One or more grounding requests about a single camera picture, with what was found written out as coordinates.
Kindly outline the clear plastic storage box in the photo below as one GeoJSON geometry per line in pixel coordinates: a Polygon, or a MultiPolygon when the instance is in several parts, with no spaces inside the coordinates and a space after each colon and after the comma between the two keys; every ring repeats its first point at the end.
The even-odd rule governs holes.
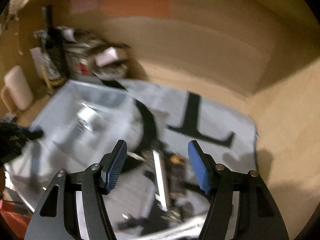
{"type": "Polygon", "coordinates": [[[127,91],[79,81],[56,92],[31,128],[44,131],[43,144],[83,163],[107,153],[119,139],[134,150],[143,133],[136,101],[127,91]]]}

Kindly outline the silver metal cylinder tool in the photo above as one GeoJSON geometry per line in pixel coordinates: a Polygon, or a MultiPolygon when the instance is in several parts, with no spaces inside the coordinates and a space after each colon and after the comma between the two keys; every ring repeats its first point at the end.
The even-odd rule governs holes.
{"type": "Polygon", "coordinates": [[[164,212],[168,212],[171,207],[171,200],[164,156],[163,154],[161,154],[161,152],[158,152],[156,150],[152,150],[152,155],[155,166],[156,184],[158,188],[158,201],[161,209],[164,212]]]}

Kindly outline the white charger plug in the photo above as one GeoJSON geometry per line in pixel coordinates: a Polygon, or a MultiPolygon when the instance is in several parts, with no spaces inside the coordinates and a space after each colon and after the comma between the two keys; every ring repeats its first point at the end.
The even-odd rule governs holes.
{"type": "Polygon", "coordinates": [[[100,115],[94,109],[84,106],[77,114],[79,123],[87,130],[93,132],[99,125],[100,115]]]}

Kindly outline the grey mat with black letters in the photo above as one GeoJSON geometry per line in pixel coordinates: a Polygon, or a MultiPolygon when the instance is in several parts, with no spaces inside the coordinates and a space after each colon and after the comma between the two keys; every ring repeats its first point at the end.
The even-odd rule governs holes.
{"type": "Polygon", "coordinates": [[[144,81],[125,80],[120,89],[135,99],[143,133],[134,150],[127,145],[122,171],[109,194],[100,186],[100,161],[116,144],[83,163],[43,144],[43,135],[5,163],[33,212],[26,239],[196,239],[209,217],[209,205],[189,160],[188,143],[196,140],[223,168],[238,173],[256,169],[257,133],[248,116],[192,92],[144,81]],[[152,150],[164,156],[168,212],[158,201],[152,150]]]}

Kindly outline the pink insulated mug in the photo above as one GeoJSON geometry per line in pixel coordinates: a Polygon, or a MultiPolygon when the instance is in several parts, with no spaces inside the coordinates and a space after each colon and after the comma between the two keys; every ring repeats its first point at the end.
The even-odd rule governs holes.
{"type": "Polygon", "coordinates": [[[5,74],[1,100],[9,113],[25,111],[33,102],[33,93],[20,66],[13,67],[5,74]]]}

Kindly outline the white bowl of stones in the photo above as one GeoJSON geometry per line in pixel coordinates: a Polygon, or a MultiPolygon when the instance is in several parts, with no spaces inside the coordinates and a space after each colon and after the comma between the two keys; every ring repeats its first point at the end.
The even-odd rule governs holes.
{"type": "Polygon", "coordinates": [[[124,64],[110,64],[101,68],[95,68],[93,74],[104,81],[123,79],[127,74],[127,66],[124,64]]]}

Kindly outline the dark wine bottle elephant label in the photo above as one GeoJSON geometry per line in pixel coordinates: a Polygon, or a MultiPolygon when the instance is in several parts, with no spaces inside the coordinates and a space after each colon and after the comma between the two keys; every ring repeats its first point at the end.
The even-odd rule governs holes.
{"type": "Polygon", "coordinates": [[[61,78],[69,78],[65,51],[63,48],[63,37],[60,29],[56,29],[53,24],[53,7],[47,5],[43,7],[43,14],[46,20],[47,29],[42,35],[43,55],[48,70],[48,77],[55,81],[61,78]]]}

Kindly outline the stack of books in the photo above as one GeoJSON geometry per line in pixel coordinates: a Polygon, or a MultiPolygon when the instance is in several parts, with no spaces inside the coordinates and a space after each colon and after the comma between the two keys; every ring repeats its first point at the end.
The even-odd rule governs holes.
{"type": "Polygon", "coordinates": [[[96,67],[95,52],[106,42],[82,29],[63,27],[61,34],[69,69],[82,75],[92,75],[96,67]]]}

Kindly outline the pink sticky note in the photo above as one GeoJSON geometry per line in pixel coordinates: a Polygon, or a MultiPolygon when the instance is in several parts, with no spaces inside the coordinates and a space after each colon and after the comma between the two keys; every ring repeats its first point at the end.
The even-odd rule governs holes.
{"type": "Polygon", "coordinates": [[[79,14],[99,9],[99,0],[70,0],[70,14],[79,14]]]}

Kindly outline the orange sticky note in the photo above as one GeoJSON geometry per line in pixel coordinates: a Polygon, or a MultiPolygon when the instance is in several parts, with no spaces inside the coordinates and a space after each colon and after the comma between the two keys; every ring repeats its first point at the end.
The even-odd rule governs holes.
{"type": "Polygon", "coordinates": [[[108,17],[153,17],[170,16],[168,0],[104,0],[100,10],[108,17]]]}

